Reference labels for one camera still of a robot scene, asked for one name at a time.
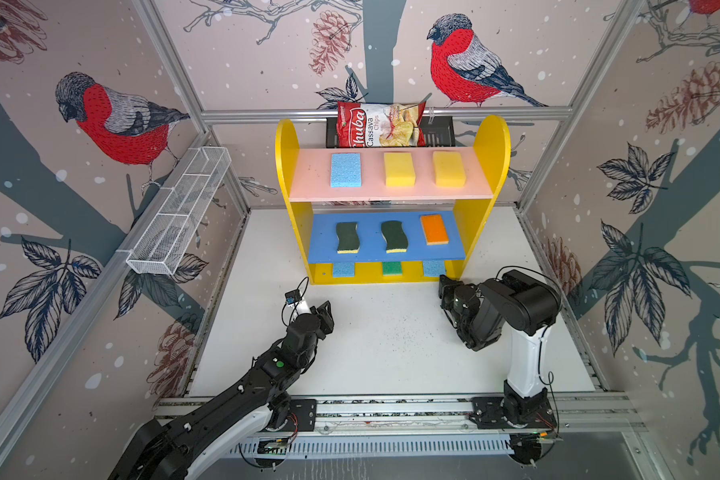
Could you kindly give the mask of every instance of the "white floor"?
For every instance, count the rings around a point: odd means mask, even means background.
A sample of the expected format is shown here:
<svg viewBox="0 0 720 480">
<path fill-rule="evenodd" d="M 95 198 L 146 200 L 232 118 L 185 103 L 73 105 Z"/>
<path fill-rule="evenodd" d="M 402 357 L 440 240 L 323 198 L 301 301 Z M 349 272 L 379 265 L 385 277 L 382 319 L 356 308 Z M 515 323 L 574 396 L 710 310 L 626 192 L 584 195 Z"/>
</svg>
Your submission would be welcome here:
<svg viewBox="0 0 720 480">
<path fill-rule="evenodd" d="M 538 270 L 509 207 L 491 213 L 462 280 L 479 282 L 504 265 Z M 306 274 L 285 210 L 254 210 L 221 299 L 192 396 L 214 396 L 238 380 L 281 338 L 283 294 Z M 495 344 L 473 352 L 439 307 L 437 283 L 310 285 L 307 301 L 330 300 L 336 329 L 318 344 L 312 368 L 292 395 L 502 392 L 510 358 L 509 326 Z M 550 331 L 547 369 L 557 392 L 594 388 L 559 317 Z"/>
</svg>

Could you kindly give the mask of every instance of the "black basket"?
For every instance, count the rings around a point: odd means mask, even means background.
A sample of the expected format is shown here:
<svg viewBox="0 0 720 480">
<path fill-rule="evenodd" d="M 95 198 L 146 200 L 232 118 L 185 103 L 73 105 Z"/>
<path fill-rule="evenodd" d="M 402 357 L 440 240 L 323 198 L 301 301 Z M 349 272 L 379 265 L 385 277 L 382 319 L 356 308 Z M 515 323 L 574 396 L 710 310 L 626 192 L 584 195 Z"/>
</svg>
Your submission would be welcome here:
<svg viewBox="0 0 720 480">
<path fill-rule="evenodd" d="M 419 125 L 424 135 L 425 147 L 455 147 L 453 117 L 422 117 Z M 336 119 L 326 119 L 326 148 L 338 148 L 338 132 Z"/>
</svg>

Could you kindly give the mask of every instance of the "wire mesh basket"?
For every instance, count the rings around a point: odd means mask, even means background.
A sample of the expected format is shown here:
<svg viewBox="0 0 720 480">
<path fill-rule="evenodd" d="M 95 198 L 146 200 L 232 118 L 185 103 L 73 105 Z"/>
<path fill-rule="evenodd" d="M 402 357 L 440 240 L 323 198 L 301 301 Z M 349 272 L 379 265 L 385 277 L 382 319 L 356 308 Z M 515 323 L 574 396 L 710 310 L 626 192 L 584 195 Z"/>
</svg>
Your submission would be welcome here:
<svg viewBox="0 0 720 480">
<path fill-rule="evenodd" d="M 201 147 L 128 256 L 137 274 L 173 275 L 230 167 L 223 147 Z"/>
</svg>

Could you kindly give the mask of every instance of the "blue shelf board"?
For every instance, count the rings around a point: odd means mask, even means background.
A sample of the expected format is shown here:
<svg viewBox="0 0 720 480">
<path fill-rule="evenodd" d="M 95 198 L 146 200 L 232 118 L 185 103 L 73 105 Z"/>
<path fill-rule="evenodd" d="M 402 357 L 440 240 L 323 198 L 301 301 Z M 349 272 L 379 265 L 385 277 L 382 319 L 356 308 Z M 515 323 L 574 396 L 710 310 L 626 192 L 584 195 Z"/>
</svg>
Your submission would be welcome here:
<svg viewBox="0 0 720 480">
<path fill-rule="evenodd" d="M 445 245 L 427 245 L 421 217 L 441 215 L 449 242 Z M 408 251 L 387 253 L 387 242 L 382 235 L 382 222 L 399 220 L 408 237 Z M 339 254 L 336 224 L 357 222 L 360 251 L 356 254 Z M 310 264 L 339 264 L 344 262 L 413 262 L 419 260 L 463 260 L 466 258 L 456 219 L 451 211 L 417 212 L 366 212 L 347 214 L 317 214 L 312 219 L 312 239 L 309 242 Z"/>
</svg>

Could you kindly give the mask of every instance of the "cassava chips bag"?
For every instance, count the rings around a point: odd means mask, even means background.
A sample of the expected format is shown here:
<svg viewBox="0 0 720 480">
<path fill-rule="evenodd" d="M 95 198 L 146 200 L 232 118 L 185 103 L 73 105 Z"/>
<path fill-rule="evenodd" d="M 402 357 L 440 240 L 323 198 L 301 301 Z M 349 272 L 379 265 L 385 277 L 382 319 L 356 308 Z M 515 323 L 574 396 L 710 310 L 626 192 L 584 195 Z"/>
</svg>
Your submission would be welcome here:
<svg viewBox="0 0 720 480">
<path fill-rule="evenodd" d="M 357 104 L 338 102 L 338 146 L 423 147 L 419 124 L 424 103 Z"/>
</svg>

